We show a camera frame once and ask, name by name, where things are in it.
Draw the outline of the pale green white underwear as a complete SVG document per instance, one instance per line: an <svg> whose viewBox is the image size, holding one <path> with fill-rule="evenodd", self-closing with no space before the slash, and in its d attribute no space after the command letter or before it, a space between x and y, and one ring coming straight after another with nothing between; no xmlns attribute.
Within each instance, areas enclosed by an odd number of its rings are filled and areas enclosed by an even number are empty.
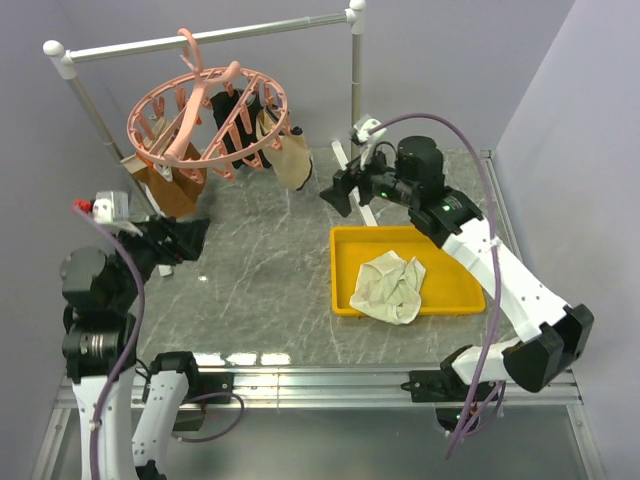
<svg viewBox="0 0 640 480"><path fill-rule="evenodd" d="M427 270L413 257L394 250L360 266L349 305L357 312L391 325L407 325L419 315Z"/></svg>

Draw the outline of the pink round clip hanger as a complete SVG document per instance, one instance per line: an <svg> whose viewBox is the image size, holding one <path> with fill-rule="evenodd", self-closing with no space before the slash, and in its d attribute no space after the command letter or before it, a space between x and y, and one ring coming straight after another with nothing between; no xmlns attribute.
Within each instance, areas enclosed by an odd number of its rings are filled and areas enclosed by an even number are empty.
<svg viewBox="0 0 640 480"><path fill-rule="evenodd" d="M126 126L136 155L168 176L180 169L210 169L234 179L242 166L264 166L261 149L278 137L289 117L283 87L237 61L207 67L192 33L180 54L188 72L152 89L132 108Z"/></svg>

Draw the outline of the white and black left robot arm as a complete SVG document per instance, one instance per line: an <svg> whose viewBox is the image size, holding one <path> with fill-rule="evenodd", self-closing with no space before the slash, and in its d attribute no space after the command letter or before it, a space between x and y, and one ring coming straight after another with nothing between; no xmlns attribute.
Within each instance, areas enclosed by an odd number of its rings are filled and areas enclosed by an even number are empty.
<svg viewBox="0 0 640 480"><path fill-rule="evenodd" d="M85 479L163 479L164 460L182 402L195 399L202 378L193 353L167 352L151 363L148 394L132 421L137 343L145 283L161 265L199 259L210 222L155 216L135 232L109 234L115 250L72 252L62 262L66 376L80 420Z"/></svg>

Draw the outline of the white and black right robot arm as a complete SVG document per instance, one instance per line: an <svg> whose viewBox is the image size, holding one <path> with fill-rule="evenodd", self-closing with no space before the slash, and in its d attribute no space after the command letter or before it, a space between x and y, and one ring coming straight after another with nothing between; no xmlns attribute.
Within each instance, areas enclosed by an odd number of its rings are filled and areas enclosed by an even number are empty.
<svg viewBox="0 0 640 480"><path fill-rule="evenodd" d="M444 155L425 136L402 139L389 163L369 147L338 170L321 198L341 216L349 196L378 197L407 208L412 225L483 287L511 323L515 339L489 347L466 346L442 362L442 391L460 400L476 383L511 380L537 393L582 355L595 318L549 290L496 236L489 218L463 192L448 186Z"/></svg>

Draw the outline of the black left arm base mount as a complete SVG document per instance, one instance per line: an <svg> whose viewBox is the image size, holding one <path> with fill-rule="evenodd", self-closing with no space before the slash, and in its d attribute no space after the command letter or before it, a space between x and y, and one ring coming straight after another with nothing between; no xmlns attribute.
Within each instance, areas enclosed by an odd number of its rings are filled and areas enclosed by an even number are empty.
<svg viewBox="0 0 640 480"><path fill-rule="evenodd" d="M150 375L141 368L136 370L136 377L133 383L132 405L135 408L142 408L146 403L150 392ZM189 391L186 398L192 398L210 393L231 392L234 386L233 373L201 373L196 389ZM217 397L213 399L200 400L198 407L188 404L181 408L174 423L176 433L198 432L206 421L215 420L219 413L214 408L215 405L229 405L232 398Z"/></svg>

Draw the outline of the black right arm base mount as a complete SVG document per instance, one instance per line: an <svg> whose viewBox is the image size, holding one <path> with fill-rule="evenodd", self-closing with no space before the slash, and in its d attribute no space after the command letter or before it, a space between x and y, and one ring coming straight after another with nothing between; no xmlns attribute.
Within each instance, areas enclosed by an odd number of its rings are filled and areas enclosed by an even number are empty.
<svg viewBox="0 0 640 480"><path fill-rule="evenodd" d="M452 373L440 370L412 370L408 380L400 385L408 392L413 403L433 403L436 406L437 424L446 434L452 434L461 419L462 407L444 407L445 403L461 403L466 400L469 386ZM501 406L506 384L504 382L481 382L474 394L471 407L463 424L462 437L468 437L482 429L481 406Z"/></svg>

